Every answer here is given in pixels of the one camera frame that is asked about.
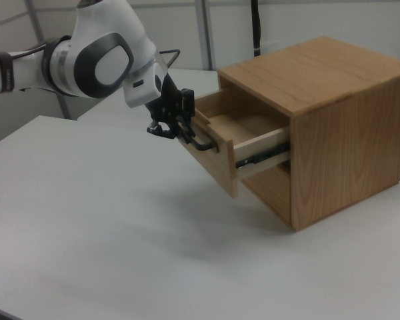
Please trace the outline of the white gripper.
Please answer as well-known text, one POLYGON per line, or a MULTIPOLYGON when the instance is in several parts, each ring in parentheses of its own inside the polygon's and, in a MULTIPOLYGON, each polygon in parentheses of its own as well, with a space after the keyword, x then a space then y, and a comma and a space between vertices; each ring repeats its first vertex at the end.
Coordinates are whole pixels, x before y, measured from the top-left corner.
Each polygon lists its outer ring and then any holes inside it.
POLYGON ((129 108, 146 104, 152 118, 148 133, 192 142, 196 136, 191 126, 195 115, 194 91, 179 90, 171 77, 165 77, 167 71, 166 65, 152 63, 128 74, 123 80, 125 102, 129 108), (161 87, 163 99, 159 98, 161 87))

